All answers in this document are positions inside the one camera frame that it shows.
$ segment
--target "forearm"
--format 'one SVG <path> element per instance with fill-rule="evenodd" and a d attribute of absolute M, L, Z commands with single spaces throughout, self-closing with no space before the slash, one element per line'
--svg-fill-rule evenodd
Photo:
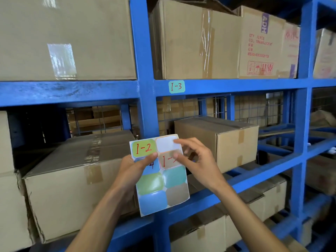
<path fill-rule="evenodd" d="M 215 189 L 215 194 L 229 212 L 234 225 L 251 252 L 288 251 L 227 182 L 222 182 Z"/>
<path fill-rule="evenodd" d="M 124 193 L 110 189 L 96 206 L 66 252 L 106 252 L 123 206 Z"/>

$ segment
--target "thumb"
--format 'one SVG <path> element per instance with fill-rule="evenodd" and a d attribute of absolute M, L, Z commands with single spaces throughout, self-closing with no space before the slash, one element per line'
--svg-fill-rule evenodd
<path fill-rule="evenodd" d="M 134 164 L 134 168 L 141 169 L 143 171 L 146 168 L 146 166 L 154 162 L 157 157 L 158 157 L 158 153 L 154 152 L 146 156 L 145 159 L 142 159 L 141 161 L 136 162 Z"/>
<path fill-rule="evenodd" d="M 186 166 L 191 172 L 196 167 L 196 163 L 190 161 L 186 156 L 182 155 L 181 153 L 174 152 L 173 155 L 174 159 L 177 160 L 180 164 Z"/>

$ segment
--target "teal sticker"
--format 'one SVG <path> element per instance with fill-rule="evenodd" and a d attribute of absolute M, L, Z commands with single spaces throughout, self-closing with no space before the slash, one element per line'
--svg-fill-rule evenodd
<path fill-rule="evenodd" d="M 184 80 L 172 80 L 169 81 L 168 84 L 169 84 L 169 92 L 171 94 L 184 93 L 186 91 Z"/>

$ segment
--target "warehouse shelving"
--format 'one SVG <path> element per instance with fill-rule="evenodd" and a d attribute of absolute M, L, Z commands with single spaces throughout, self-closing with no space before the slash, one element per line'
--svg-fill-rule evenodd
<path fill-rule="evenodd" d="M 300 240 L 302 222 L 307 217 L 312 217 L 324 203 L 331 200 L 329 196 L 319 195 L 311 202 L 303 203 L 306 160 L 336 145 L 336 138 L 331 138 L 307 146 L 312 89 L 336 86 L 335 79 L 313 79 L 317 11 L 322 7 L 336 13 L 336 1 L 288 0 L 288 2 L 293 2 L 301 8 L 298 79 L 185 80 L 185 92 L 174 94 L 174 97 L 183 95 L 197 98 L 226 94 L 227 117 L 234 120 L 235 93 L 284 91 L 283 124 L 275 129 L 295 127 L 294 152 L 285 149 L 279 150 L 261 142 L 258 145 L 259 149 L 275 152 L 284 157 L 253 171 L 244 172 L 229 180 L 229 183 L 239 193 L 286 169 L 293 168 L 291 214 L 275 226 L 273 232 L 279 238 L 291 233 L 294 238 Z M 168 87 L 169 81 L 153 78 L 146 0 L 130 0 L 130 11 L 137 80 L 0 82 L 0 106 L 50 103 L 56 103 L 63 107 L 121 104 L 124 128 L 129 129 L 131 123 L 128 103 L 137 102 L 142 137 L 158 136 L 156 100 L 157 97 L 171 96 Z M 204 112 L 203 109 L 200 108 L 200 114 L 205 114 L 206 110 Z M 209 190 L 202 190 L 193 194 L 188 201 L 181 205 L 150 216 L 129 220 L 116 227 L 109 251 L 120 250 L 148 236 L 153 236 L 156 251 L 170 251 L 168 227 L 218 202 L 218 198 Z M 239 245 L 243 250 L 246 249 L 241 242 Z"/>

